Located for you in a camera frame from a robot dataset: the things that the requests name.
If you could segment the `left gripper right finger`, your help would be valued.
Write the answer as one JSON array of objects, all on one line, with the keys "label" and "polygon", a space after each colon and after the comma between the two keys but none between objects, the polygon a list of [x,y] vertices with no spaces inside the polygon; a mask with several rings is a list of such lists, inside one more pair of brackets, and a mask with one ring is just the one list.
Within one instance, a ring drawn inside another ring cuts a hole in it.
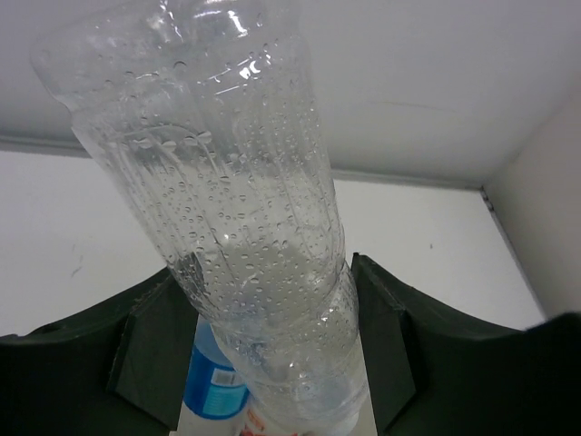
[{"label": "left gripper right finger", "polygon": [[381,435],[577,435],[580,316],[524,331],[405,284],[368,256],[351,270]]}]

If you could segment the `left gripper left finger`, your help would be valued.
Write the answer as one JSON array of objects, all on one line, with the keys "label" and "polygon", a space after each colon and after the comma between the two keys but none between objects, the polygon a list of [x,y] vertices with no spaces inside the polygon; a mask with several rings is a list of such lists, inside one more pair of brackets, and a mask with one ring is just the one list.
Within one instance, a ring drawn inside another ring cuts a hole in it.
[{"label": "left gripper left finger", "polygon": [[4,435],[167,435],[198,313],[158,272],[77,314],[1,339]]}]

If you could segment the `blue label plastic bottle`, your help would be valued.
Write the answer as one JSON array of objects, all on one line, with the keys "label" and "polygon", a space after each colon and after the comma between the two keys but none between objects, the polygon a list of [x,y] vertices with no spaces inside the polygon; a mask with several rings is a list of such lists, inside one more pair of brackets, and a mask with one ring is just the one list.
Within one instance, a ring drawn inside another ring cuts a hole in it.
[{"label": "blue label plastic bottle", "polygon": [[198,318],[183,402],[195,415],[224,421],[238,415],[249,397],[241,376],[218,346],[210,323]]}]

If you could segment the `clear bottle blue-white cap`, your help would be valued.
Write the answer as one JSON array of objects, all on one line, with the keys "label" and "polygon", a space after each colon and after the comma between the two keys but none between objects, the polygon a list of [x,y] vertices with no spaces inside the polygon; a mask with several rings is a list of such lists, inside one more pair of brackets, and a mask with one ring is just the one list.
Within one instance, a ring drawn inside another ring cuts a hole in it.
[{"label": "clear bottle blue-white cap", "polygon": [[[130,1],[41,36],[31,63],[80,143],[164,127],[328,155],[296,1]],[[224,352],[274,352],[327,314],[358,319],[332,179],[105,172]]]}]

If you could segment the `aluminium frame rail right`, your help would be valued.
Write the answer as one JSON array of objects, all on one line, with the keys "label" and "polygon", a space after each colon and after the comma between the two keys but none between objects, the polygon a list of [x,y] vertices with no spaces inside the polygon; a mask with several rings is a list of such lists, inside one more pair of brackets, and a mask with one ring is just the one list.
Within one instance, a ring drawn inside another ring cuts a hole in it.
[{"label": "aluminium frame rail right", "polygon": [[494,208],[494,205],[493,205],[493,203],[491,202],[491,200],[490,200],[490,198],[489,198],[489,196],[488,196],[488,194],[487,194],[487,191],[486,191],[484,188],[482,188],[482,189],[480,190],[480,193],[481,193],[482,199],[483,199],[483,201],[484,201],[484,203],[485,203],[485,205],[486,205],[487,209],[488,209],[488,210],[489,210],[491,213],[493,213],[493,212],[495,211],[495,208]]}]

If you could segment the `aluminium frame rail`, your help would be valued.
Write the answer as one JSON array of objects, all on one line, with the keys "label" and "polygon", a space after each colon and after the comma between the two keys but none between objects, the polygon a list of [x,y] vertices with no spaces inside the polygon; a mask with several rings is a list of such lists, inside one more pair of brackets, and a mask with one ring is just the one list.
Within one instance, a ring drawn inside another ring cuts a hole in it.
[{"label": "aluminium frame rail", "polygon": [[238,179],[255,183],[270,178],[275,183],[323,184],[339,177],[469,190],[481,188],[470,183],[334,170],[324,149],[316,144],[293,147],[254,141],[242,145],[216,144],[208,132],[196,134],[181,128],[153,128],[133,134],[115,134],[111,139],[85,137],[82,143],[3,135],[1,148],[23,153],[92,157],[105,171],[117,174],[141,171],[146,167],[157,171],[165,165],[183,176],[210,177],[224,183]]},{"label": "aluminium frame rail", "polygon": [[495,211],[495,208],[494,208],[494,205],[493,205],[493,203],[491,202],[491,200],[490,200],[490,198],[489,198],[489,196],[488,196],[488,194],[487,194],[487,191],[486,191],[484,188],[482,188],[482,189],[480,190],[480,193],[481,193],[482,199],[483,199],[483,201],[484,201],[484,203],[485,203],[485,205],[486,205],[487,209],[488,209],[488,210],[489,210],[491,213],[493,213],[493,212]]}]

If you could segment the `aluminium frame rail back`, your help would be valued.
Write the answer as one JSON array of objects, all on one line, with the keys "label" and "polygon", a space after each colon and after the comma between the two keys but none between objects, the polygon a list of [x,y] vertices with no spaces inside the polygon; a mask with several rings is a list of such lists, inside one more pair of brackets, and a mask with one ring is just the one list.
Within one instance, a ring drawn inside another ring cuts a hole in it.
[{"label": "aluminium frame rail back", "polygon": [[216,144],[208,132],[196,134],[181,128],[153,128],[133,134],[115,134],[111,139],[85,137],[82,143],[3,135],[1,148],[23,153],[92,157],[105,171],[117,174],[141,171],[146,167],[157,171],[165,165],[183,176],[210,177],[224,183],[238,179],[255,183],[270,178],[275,183],[323,184],[339,177],[469,190],[481,188],[470,183],[334,170],[324,149],[316,144],[293,147],[254,141],[242,145]]}]

